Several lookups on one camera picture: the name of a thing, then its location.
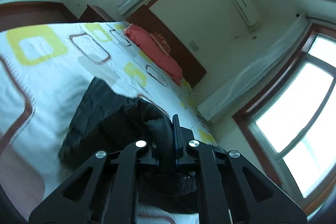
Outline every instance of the metal screw cap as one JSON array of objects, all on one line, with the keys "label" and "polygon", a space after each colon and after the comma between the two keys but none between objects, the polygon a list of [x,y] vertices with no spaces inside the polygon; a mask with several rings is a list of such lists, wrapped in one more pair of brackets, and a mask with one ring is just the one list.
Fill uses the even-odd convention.
[{"label": "metal screw cap", "polygon": [[106,156],[106,152],[105,151],[98,151],[96,153],[96,158],[102,159]]},{"label": "metal screw cap", "polygon": [[229,155],[230,155],[231,158],[234,158],[234,159],[237,159],[237,158],[240,157],[240,153],[238,151],[236,151],[236,150],[230,151]]},{"label": "metal screw cap", "polygon": [[141,141],[137,141],[136,143],[135,143],[135,146],[136,147],[145,147],[147,145],[147,143],[145,142],[145,141],[143,141],[143,140],[141,140]]},{"label": "metal screw cap", "polygon": [[197,141],[197,140],[192,140],[192,141],[189,142],[189,145],[190,145],[191,147],[197,147],[197,146],[200,145],[200,142]]}]

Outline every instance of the pillow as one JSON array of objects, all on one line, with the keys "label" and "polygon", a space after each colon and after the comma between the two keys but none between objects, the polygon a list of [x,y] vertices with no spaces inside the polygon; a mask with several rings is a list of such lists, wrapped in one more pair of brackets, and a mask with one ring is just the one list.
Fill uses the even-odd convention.
[{"label": "pillow", "polygon": [[158,32],[151,33],[150,36],[154,40],[155,44],[160,48],[160,50],[165,55],[170,56],[170,46],[165,37]]},{"label": "pillow", "polygon": [[170,75],[173,81],[180,85],[183,78],[182,69],[170,56],[165,55],[151,38],[150,33],[141,27],[131,24],[124,30],[131,39],[159,68]]}]

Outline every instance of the black cloth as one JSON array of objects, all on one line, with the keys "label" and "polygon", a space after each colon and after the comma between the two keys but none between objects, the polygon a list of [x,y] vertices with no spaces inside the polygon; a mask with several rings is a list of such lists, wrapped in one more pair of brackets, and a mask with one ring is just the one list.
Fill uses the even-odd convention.
[{"label": "black cloth", "polygon": [[97,150],[123,150],[140,139],[155,143],[161,155],[159,174],[142,173],[139,201],[171,213],[197,213],[194,172],[175,173],[172,122],[155,105],[114,93],[94,78],[70,123],[59,151],[61,162],[75,170]]}]

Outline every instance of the air conditioner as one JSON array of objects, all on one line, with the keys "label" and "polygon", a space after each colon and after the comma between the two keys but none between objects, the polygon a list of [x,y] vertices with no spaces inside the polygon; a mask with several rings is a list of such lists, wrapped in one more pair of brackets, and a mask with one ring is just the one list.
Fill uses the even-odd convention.
[{"label": "air conditioner", "polygon": [[247,25],[252,26],[260,19],[251,0],[232,0]]}]

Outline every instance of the bedsheet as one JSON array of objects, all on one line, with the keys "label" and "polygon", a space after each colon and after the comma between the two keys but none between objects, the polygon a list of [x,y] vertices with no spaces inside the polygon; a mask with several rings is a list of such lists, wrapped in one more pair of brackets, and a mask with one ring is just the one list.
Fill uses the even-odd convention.
[{"label": "bedsheet", "polygon": [[0,184],[18,211],[31,211],[71,171],[57,157],[93,77],[142,97],[216,145],[190,85],[177,86],[122,32],[123,23],[49,24],[0,33]]}]

